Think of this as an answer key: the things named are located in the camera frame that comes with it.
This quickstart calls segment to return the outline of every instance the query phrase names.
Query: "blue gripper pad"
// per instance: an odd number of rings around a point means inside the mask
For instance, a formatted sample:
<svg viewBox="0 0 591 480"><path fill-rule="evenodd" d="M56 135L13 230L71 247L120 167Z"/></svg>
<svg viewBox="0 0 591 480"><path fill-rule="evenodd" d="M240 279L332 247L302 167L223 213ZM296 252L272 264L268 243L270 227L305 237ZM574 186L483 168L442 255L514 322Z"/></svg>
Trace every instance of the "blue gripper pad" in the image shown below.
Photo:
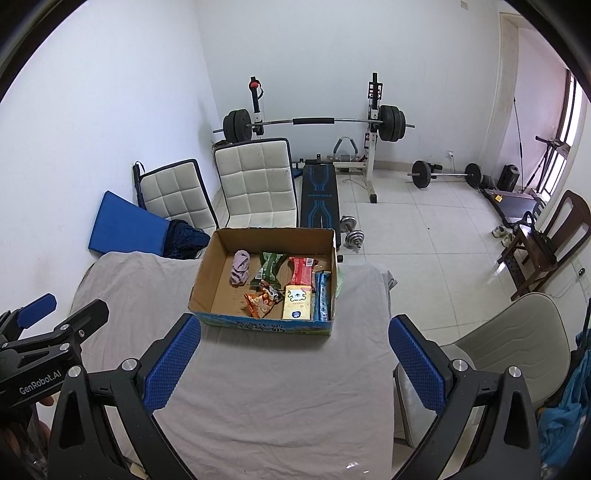
<svg viewBox="0 0 591 480"><path fill-rule="evenodd" d="M166 406L201 340L201 325L197 317L185 314L181 320L185 317L188 319L145 377L144 407L150 414Z"/></svg>
<svg viewBox="0 0 591 480"><path fill-rule="evenodd" d="M56 298L51 293L46 293L18 312L17 325L20 328L29 328L53 312L56 306Z"/></svg>
<svg viewBox="0 0 591 480"><path fill-rule="evenodd" d="M392 350L404 367L423 406L439 414L447 401L446 380L419 344L420 341L426 342L425 338L417 330L414 333L421 338L417 340L401 318L394 317L390 320L388 338Z"/></svg>

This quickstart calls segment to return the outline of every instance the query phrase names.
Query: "window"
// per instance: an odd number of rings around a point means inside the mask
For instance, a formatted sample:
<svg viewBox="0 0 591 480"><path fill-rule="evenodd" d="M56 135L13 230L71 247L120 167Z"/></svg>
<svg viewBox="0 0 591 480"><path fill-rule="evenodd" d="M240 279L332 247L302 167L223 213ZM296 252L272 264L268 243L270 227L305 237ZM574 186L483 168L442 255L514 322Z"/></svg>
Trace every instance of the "window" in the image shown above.
<svg viewBox="0 0 591 480"><path fill-rule="evenodd" d="M583 102L583 89L577 83L573 74L567 70L566 77L566 94L564 96L564 103L562 114L560 115L560 122L558 124L558 140L565 142L568 149L573 144L574 137L577 134L577 127L579 126L579 116L581 113L581 103ZM558 180L564 171L567 159L562 153L555 148L549 148L544 156L549 156L548 169L546 169L540 183L538 184L537 192L546 202L554 193Z"/></svg>

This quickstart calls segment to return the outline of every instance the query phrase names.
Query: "brown wooden chair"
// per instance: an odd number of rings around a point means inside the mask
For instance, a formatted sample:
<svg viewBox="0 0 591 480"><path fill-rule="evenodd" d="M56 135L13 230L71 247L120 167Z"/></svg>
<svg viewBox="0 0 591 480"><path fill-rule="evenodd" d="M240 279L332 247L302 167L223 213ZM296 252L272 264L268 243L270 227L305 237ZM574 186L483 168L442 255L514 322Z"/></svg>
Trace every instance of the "brown wooden chair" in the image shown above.
<svg viewBox="0 0 591 480"><path fill-rule="evenodd" d="M571 192L570 190L564 192L564 195L558 204L558 208L554 212L554 215L544 230L543 235L550 234L550 231L552 230L552 227L554 226L560 212L564 208L564 203L567 199L570 199L573 208L569 212L568 217L566 217L564 222L560 225L560 227L558 227L556 233L550 237L554 252L558 251L560 247L567 244L582 225L587 226L587 231L575 244L575 246L562 255L560 259L554 262L553 259L548 257L548 255L539 246L538 242L534 239L531 227L527 225L518 225L515 239L507 248L503 250L501 257L497 261L499 264L501 264L505 261L509 254L514 254L517 249L525 250L527 252L527 256L523 260L522 264L525 265L528 260L531 260L532 265L534 266L534 273L532 273L530 277L517 288L517 291L511 296L511 300L515 300L518 297L529 293L530 287L534 284L537 284L534 291L540 291L544 284L552 277L552 275L554 275L554 273L560 267L562 267L562 265L569 261L575 252L581 248L591 236L591 211L589 210L589 206L582 197L574 192Z"/></svg>

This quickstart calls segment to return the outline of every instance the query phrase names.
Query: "silver screw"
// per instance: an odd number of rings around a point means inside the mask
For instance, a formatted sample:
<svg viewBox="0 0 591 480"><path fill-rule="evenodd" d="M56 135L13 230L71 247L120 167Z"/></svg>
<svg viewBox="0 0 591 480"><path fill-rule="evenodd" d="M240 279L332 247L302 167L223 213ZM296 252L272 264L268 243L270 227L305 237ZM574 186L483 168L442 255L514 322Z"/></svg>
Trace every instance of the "silver screw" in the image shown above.
<svg viewBox="0 0 591 480"><path fill-rule="evenodd" d="M82 369L78 365L74 365L68 370L68 376L76 378L78 375L80 375L81 372Z"/></svg>
<svg viewBox="0 0 591 480"><path fill-rule="evenodd" d="M464 360L460 360L460 359L454 360L452 365L453 365L453 368L455 368L459 372L465 372L466 370L468 370L468 364Z"/></svg>
<svg viewBox="0 0 591 480"><path fill-rule="evenodd" d="M123 363L121 364L121 368L126 372L131 372L137 366L138 361L135 358L128 358L127 360L123 360Z"/></svg>
<svg viewBox="0 0 591 480"><path fill-rule="evenodd" d="M509 367L509 375L515 378L519 378L521 376L521 370L518 367Z"/></svg>

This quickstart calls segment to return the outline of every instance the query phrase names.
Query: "green snack package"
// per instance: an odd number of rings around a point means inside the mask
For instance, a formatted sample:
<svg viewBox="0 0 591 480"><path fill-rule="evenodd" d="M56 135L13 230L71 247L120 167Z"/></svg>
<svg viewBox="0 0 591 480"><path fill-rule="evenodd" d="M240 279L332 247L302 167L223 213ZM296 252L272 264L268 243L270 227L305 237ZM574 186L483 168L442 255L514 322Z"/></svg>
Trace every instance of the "green snack package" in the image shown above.
<svg viewBox="0 0 591 480"><path fill-rule="evenodd" d="M269 282L271 287L281 290L281 284L277 280L277 272L279 267L287 259L287 254L270 254L267 252L261 253L261 269L251 280L251 287L258 288L261 280Z"/></svg>

